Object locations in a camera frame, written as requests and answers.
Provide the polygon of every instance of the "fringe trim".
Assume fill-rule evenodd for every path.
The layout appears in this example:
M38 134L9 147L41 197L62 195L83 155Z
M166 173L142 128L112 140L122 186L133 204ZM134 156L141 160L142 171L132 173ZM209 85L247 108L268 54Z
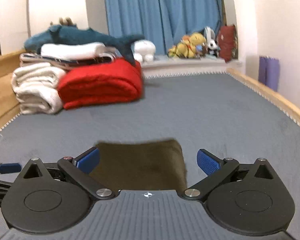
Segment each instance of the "fringe trim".
M199 76L205 74L226 74L226 71L196 71L196 72L185 72L185 73L165 73L145 76L145 79L154 78L166 78L166 77L186 77L186 76Z
M21 114L19 113L19 114L16 114L12 119L10 119L9 120L9 122L7 122L4 126L2 126L1 128L0 128L0 132L2 132L2 130L4 129L4 128L6 128L10 123L12 123L18 116L20 116Z
M246 82L243 82L239 79L237 79L235 76L233 76L231 73L227 74L229 76L231 76L232 78L234 78L235 80L239 81L241 84L245 85L246 87L250 88L251 90L253 90L254 92L256 92L257 94L259 94L260 96L262 96L264 99L266 99L267 101L269 101L271 104L273 104L274 106L276 106L277 108L280 109L280 111L284 112L286 114L287 117L289 117L291 120L293 120L299 127L300 127L300 123L292 116L290 115L286 110L284 110L281 106L277 106L269 97L263 95L260 91L257 91L256 89L254 89L253 87L249 86Z

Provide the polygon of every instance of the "shark plush toy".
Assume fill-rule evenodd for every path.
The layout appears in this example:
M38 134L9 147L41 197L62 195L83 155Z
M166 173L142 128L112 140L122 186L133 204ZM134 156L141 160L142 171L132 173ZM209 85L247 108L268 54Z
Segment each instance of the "shark plush toy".
M26 40L24 46L26 51L40 54L41 47L46 43L83 45L92 42L101 42L106 47L115 47L120 54L131 65L135 66L135 60L131 50L131 45L145 37L141 34L127 35L115 38L93 29L80 30L74 26L52 25L45 32L36 34Z

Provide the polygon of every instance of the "circular cover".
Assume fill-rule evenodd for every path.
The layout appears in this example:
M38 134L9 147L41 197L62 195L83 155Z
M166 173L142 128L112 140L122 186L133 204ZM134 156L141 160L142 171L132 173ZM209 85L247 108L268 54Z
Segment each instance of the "circular cover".
M88 212L90 200L78 186L53 179L25 179L12 185L2 201L9 227L46 234L69 228Z
M207 209L218 224L231 231L269 235L286 229L294 215L293 200L286 192L278 192L270 179L231 182L210 193Z

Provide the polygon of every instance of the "dark brown towel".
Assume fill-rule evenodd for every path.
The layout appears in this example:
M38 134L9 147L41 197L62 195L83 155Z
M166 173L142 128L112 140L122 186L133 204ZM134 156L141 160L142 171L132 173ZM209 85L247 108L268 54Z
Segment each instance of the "dark brown towel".
M169 190L187 188L186 166L180 144L173 139L142 144L99 142L100 163L90 173L114 190Z

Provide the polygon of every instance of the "red blanket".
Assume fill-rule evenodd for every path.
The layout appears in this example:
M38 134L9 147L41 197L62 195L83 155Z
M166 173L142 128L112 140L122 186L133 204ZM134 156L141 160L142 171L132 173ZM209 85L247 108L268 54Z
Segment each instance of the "red blanket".
M141 66L123 58L113 63L76 68L58 84L65 109L139 99L142 94Z

